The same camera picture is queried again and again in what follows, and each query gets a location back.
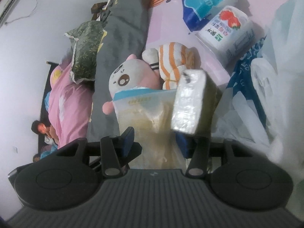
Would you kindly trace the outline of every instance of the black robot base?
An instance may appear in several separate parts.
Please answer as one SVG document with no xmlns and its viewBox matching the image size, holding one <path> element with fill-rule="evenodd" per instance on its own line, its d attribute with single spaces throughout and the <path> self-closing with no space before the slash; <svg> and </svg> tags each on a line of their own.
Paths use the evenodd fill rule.
<svg viewBox="0 0 304 228">
<path fill-rule="evenodd" d="M 181 170 L 134 170 L 134 129 L 98 143 L 75 140 L 37 163 L 9 174 L 24 207 L 12 228 L 296 228 L 285 209 L 290 176 L 236 141 L 196 138 Z M 89 156 L 100 156 L 89 163 Z M 222 165 L 207 172 L 209 157 Z"/>
</svg>

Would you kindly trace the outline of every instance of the stuffed animal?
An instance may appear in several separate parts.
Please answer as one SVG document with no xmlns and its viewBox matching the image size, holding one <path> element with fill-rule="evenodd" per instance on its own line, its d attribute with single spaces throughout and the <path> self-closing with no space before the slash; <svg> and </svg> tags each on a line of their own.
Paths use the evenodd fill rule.
<svg viewBox="0 0 304 228">
<path fill-rule="evenodd" d="M 134 87 L 160 89 L 161 83 L 158 64 L 149 66 L 148 63 L 136 59 L 136 56 L 132 54 L 111 74 L 109 91 L 112 99 L 115 93 Z M 113 101 L 104 103 L 102 111 L 106 115 L 111 114 L 114 111 Z"/>
<path fill-rule="evenodd" d="M 147 49 L 142 53 L 142 59 L 150 66 L 159 64 L 159 74 L 164 80 L 163 89 L 177 88 L 180 74 L 186 69 L 194 68 L 194 54 L 180 43 L 169 43 L 158 49 Z"/>
<path fill-rule="evenodd" d="M 142 59 L 136 59 L 132 54 L 111 74 L 109 91 L 112 99 L 115 93 L 134 87 L 161 89 L 162 82 L 164 90 L 175 89 L 181 72 L 194 66 L 193 52 L 180 43 L 147 49 L 142 53 Z M 113 101 L 104 103 L 102 111 L 111 114 Z"/>
</svg>

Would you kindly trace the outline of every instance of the pink stuffed animal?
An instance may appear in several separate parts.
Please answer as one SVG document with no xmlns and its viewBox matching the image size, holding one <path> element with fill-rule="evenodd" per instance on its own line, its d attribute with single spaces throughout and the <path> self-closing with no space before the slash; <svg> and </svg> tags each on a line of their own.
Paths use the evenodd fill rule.
<svg viewBox="0 0 304 228">
<path fill-rule="evenodd" d="M 115 93 L 134 87 L 160 89 L 158 63 L 149 65 L 143 60 L 136 59 L 136 56 L 132 54 L 111 74 L 109 91 L 112 99 Z M 102 111 L 106 115 L 111 114 L 114 111 L 113 101 L 104 103 Z"/>
</svg>

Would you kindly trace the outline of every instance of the pink blanket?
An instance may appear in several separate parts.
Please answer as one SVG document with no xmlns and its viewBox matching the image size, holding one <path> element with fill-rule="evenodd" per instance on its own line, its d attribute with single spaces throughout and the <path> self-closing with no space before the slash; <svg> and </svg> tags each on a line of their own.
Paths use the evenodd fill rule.
<svg viewBox="0 0 304 228">
<path fill-rule="evenodd" d="M 86 137 L 92 111 L 92 95 L 84 85 L 70 80 L 71 63 L 57 66 L 50 78 L 49 120 L 59 137 L 58 149 L 69 142 Z"/>
</svg>

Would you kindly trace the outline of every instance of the wall outlet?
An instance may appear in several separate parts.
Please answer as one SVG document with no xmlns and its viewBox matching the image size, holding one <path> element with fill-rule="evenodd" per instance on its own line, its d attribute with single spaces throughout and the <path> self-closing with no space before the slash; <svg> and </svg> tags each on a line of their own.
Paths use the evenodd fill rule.
<svg viewBox="0 0 304 228">
<path fill-rule="evenodd" d="M 13 150 L 14 150 L 15 153 L 18 153 L 18 148 L 17 147 L 14 146 Z"/>
</svg>

